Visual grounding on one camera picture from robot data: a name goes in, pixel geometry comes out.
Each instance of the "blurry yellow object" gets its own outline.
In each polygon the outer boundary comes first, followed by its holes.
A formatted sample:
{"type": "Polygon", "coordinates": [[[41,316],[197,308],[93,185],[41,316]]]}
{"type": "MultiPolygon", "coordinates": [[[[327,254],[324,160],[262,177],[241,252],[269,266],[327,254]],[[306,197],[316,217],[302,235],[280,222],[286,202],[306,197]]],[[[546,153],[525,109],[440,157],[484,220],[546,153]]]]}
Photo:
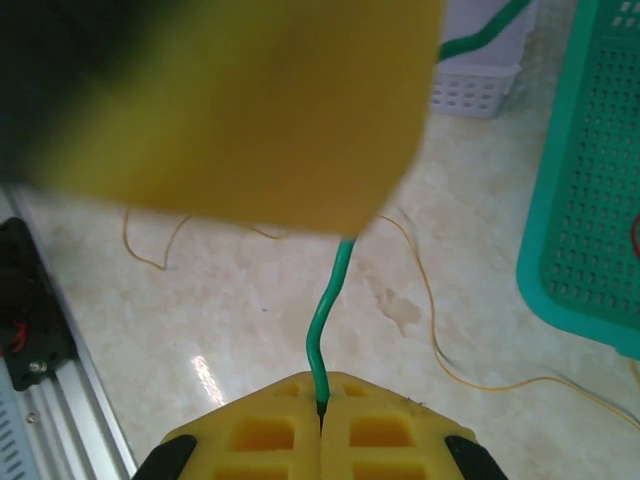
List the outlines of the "blurry yellow object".
{"type": "Polygon", "coordinates": [[[37,183],[358,233],[419,145],[441,0],[185,0],[88,83],[37,183]]]}
{"type": "Polygon", "coordinates": [[[329,378],[322,435],[311,373],[299,373],[171,432],[163,442],[197,442],[178,478],[464,480],[445,439],[475,443],[470,430],[351,375],[329,378]]]}

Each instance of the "green cable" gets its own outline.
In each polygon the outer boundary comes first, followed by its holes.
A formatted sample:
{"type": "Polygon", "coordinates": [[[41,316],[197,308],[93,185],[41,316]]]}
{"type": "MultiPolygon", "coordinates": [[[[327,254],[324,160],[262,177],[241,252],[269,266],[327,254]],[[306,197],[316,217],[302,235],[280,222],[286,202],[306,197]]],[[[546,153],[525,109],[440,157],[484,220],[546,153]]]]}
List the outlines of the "green cable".
{"type": "Polygon", "coordinates": [[[307,333],[307,358],[309,359],[309,366],[311,367],[311,374],[313,375],[313,382],[316,388],[316,402],[318,404],[320,421],[322,421],[327,411],[327,403],[329,402],[330,395],[329,377],[327,376],[327,370],[324,367],[324,360],[322,359],[322,352],[320,351],[320,337],[322,336],[322,329],[325,323],[327,323],[327,317],[329,316],[331,307],[333,307],[333,303],[336,301],[336,297],[344,284],[344,278],[347,275],[347,268],[349,267],[349,259],[351,258],[354,243],[355,239],[343,238],[340,241],[336,259],[333,262],[329,285],[327,285],[327,289],[322,294],[320,303],[318,303],[318,307],[316,308],[316,313],[313,314],[309,332],[307,333]]]}
{"type": "MultiPolygon", "coordinates": [[[[511,0],[479,32],[467,37],[455,38],[445,42],[440,47],[440,61],[442,62],[451,57],[484,47],[496,38],[530,2],[531,0],[511,0]]],[[[336,259],[333,262],[329,285],[322,294],[316,312],[313,314],[309,332],[307,333],[307,358],[309,359],[309,366],[311,367],[311,374],[315,384],[318,415],[320,416],[321,422],[327,411],[327,404],[329,403],[331,392],[329,390],[329,377],[324,366],[324,360],[322,359],[322,352],[320,351],[320,338],[322,336],[322,330],[327,323],[327,317],[329,316],[331,307],[333,307],[336,297],[344,284],[344,278],[347,274],[354,243],[355,239],[350,240],[345,238],[340,242],[336,259]]]]}
{"type": "Polygon", "coordinates": [[[440,61],[479,50],[489,44],[529,3],[531,0],[511,0],[479,32],[443,43],[440,47],[440,61]]]}

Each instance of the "marble floor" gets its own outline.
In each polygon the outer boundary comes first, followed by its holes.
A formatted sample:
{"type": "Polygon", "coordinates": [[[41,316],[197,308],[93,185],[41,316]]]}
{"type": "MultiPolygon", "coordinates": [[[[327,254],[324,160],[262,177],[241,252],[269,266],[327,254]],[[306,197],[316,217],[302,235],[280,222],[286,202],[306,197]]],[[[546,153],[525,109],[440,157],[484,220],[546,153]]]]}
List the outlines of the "marble floor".
{"type": "MultiPolygon", "coordinates": [[[[498,118],[430,120],[387,212],[419,243],[441,346],[462,377],[498,386],[562,375],[640,415],[626,359],[543,323],[515,281],[574,6],[543,2],[498,118]]],[[[139,462],[169,430],[308,368],[304,338],[337,238],[269,240],[193,219],[160,272],[126,253],[122,207],[34,193],[27,204],[139,462]]],[[[134,210],[132,246],[161,262],[178,221],[134,210]]],[[[433,358],[430,321],[407,245],[373,222],[324,335],[329,368],[472,428],[510,479],[637,478],[637,431],[556,384],[484,393],[454,382],[433,358]]]]}

